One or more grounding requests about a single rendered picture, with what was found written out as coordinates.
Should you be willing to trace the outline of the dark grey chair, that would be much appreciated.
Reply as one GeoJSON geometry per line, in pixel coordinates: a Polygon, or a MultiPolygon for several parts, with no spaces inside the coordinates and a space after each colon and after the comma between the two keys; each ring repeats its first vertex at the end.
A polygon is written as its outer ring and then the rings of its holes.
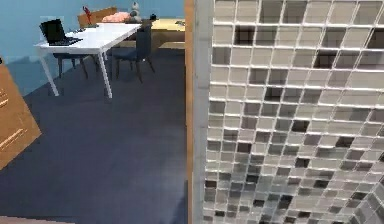
{"type": "Polygon", "coordinates": [[[89,77],[89,74],[86,70],[85,66],[85,58],[86,55],[83,54],[68,54],[68,53],[54,53],[53,56],[57,59],[58,64],[58,76],[62,77],[63,74],[63,61],[70,60],[72,63],[72,67],[76,67],[76,61],[80,62],[81,68],[85,74],[85,78],[89,77]]]}
{"type": "Polygon", "coordinates": [[[152,37],[151,37],[151,26],[143,25],[136,32],[136,46],[134,48],[115,48],[112,51],[112,57],[116,62],[116,77],[119,77],[119,69],[121,61],[129,61],[130,65],[136,66],[136,75],[140,82],[142,80],[142,73],[140,63],[147,61],[152,72],[155,72],[150,54],[152,51],[152,37]]]}

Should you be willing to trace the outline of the wooden bed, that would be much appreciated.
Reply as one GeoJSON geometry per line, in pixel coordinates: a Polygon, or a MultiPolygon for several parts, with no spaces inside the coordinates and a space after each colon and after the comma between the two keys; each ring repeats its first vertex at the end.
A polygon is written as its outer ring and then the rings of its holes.
{"type": "MultiPolygon", "coordinates": [[[[105,16],[119,12],[115,6],[107,7],[101,10],[91,11],[92,22],[95,24],[103,23],[105,16]]],[[[77,16],[81,28],[87,27],[87,17],[85,13],[77,16]]],[[[152,25],[152,49],[184,49],[185,48],[185,20],[159,18],[156,20],[143,19],[142,22],[152,25]]]]}

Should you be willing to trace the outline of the grey teddy bear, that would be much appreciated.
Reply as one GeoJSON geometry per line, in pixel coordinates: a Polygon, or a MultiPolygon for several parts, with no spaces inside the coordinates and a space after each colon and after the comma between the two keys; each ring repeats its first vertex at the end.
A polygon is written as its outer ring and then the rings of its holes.
{"type": "Polygon", "coordinates": [[[129,13],[129,18],[125,20],[126,23],[141,23],[142,18],[139,12],[139,4],[133,2],[131,6],[131,11],[129,13]]]}

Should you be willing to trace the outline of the white table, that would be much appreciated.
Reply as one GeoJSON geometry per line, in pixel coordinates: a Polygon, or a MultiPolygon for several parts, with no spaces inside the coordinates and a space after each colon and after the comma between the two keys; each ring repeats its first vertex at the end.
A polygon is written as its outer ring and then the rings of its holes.
{"type": "Polygon", "coordinates": [[[112,89],[104,63],[107,59],[106,52],[113,46],[136,33],[139,28],[140,24],[99,23],[96,28],[88,28],[85,31],[78,33],[68,33],[68,36],[80,38],[79,42],[72,45],[50,46],[46,41],[36,44],[35,49],[37,55],[52,88],[53,94],[59,96],[58,89],[53,81],[44,56],[48,53],[86,54],[97,55],[108,97],[112,98],[112,89]]]}

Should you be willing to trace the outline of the pink pillow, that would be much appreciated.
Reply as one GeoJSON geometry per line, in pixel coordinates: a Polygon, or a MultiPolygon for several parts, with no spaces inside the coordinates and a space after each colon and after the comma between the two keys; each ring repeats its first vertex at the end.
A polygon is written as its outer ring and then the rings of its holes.
{"type": "Polygon", "coordinates": [[[117,12],[112,15],[105,16],[102,19],[102,22],[103,23],[124,23],[129,18],[130,18],[130,14],[128,12],[117,12]]]}

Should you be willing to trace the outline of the red desk lamp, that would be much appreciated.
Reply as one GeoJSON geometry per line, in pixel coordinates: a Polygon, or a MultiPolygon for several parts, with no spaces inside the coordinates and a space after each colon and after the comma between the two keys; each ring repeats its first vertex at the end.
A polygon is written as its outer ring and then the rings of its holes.
{"type": "Polygon", "coordinates": [[[88,25],[87,27],[88,28],[96,28],[96,27],[98,27],[97,24],[92,22],[92,14],[91,14],[90,10],[88,9],[88,7],[83,6],[82,9],[83,9],[83,11],[84,11],[84,13],[85,13],[85,15],[87,17],[87,22],[88,22],[87,23],[87,25],[88,25]]]}

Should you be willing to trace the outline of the black laptop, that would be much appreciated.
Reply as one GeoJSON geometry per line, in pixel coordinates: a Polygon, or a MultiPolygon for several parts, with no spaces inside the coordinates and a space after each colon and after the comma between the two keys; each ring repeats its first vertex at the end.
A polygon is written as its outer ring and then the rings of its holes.
{"type": "Polygon", "coordinates": [[[69,46],[80,41],[80,38],[65,35],[60,19],[42,22],[40,30],[50,46],[69,46]]]}

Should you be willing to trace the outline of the brown wooden cupboard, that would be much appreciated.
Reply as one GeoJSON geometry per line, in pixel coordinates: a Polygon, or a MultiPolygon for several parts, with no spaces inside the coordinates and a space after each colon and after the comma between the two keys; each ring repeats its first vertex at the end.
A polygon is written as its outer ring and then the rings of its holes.
{"type": "Polygon", "coordinates": [[[39,126],[0,56],[0,170],[40,135],[39,126]]]}

